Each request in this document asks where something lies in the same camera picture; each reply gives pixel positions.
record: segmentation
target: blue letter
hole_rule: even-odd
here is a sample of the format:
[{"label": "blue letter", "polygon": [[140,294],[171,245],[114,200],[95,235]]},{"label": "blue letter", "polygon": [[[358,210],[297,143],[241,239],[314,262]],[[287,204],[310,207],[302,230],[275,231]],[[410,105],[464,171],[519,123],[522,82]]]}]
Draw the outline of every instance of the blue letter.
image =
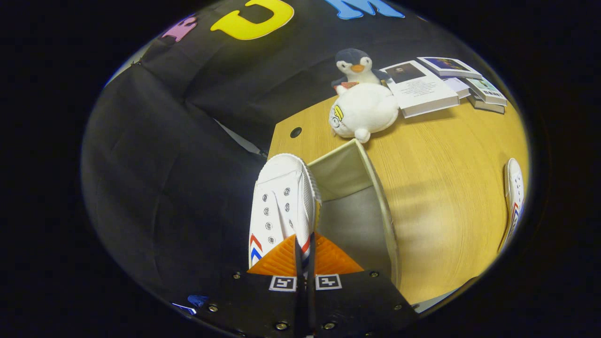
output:
[{"label": "blue letter", "polygon": [[[325,0],[330,3],[332,6],[336,7],[338,10],[338,17],[340,19],[348,20],[348,19],[356,19],[358,17],[363,16],[363,12],[369,13],[371,15],[376,15],[376,12],[371,7],[374,5],[377,8],[378,13],[385,16],[392,17],[405,17],[403,13],[399,13],[394,8],[386,5],[382,0]],[[357,7],[358,10],[354,10],[349,7],[349,5],[353,5]]]}]

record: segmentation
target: white sneaker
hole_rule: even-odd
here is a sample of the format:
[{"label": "white sneaker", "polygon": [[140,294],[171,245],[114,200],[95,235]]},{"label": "white sneaker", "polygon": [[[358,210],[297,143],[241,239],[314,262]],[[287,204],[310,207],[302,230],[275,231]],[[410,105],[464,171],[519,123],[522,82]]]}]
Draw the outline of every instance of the white sneaker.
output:
[{"label": "white sneaker", "polygon": [[502,240],[503,247],[509,242],[516,229],[524,201],[522,169],[514,158],[511,158],[505,165],[505,200],[509,211],[509,224]]},{"label": "white sneaker", "polygon": [[317,182],[303,160],[291,154],[278,154],[268,160],[259,173],[252,198],[249,268],[294,234],[305,266],[321,204]]}]

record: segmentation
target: wooden table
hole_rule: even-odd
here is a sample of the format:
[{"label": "wooden table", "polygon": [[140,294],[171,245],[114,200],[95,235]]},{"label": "wooden table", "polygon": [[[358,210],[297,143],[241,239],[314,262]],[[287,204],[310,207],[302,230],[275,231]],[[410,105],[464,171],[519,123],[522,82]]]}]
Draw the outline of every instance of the wooden table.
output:
[{"label": "wooden table", "polygon": [[[293,153],[311,162],[348,142],[332,136],[337,97],[276,125],[269,157]],[[296,138],[290,132],[301,127]],[[512,105],[504,115],[461,105],[411,118],[399,113],[364,144],[380,176],[397,234],[399,291],[411,303],[449,292],[496,258],[508,212],[503,166],[516,158],[528,186],[528,143]]]}]

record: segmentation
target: white plush toy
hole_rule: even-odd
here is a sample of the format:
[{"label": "white plush toy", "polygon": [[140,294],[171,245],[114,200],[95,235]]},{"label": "white plush toy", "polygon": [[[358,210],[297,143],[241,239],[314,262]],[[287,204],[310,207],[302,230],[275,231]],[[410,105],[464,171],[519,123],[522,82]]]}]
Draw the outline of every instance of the white plush toy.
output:
[{"label": "white plush toy", "polygon": [[328,121],[341,137],[355,137],[365,143],[371,133],[390,127],[397,119],[398,102],[383,85],[359,83],[350,89],[339,85],[336,91],[339,97]]}]

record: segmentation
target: penguin plush toy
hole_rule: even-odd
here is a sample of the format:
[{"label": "penguin plush toy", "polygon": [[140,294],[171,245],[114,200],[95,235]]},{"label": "penguin plush toy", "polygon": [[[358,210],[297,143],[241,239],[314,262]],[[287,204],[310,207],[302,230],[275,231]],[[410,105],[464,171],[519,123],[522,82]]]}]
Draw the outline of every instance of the penguin plush toy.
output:
[{"label": "penguin plush toy", "polygon": [[346,76],[332,81],[332,87],[343,85],[343,82],[358,82],[360,84],[379,84],[381,80],[386,81],[390,78],[386,72],[378,69],[372,69],[373,62],[367,53],[355,48],[343,49],[336,53],[336,67]]}]

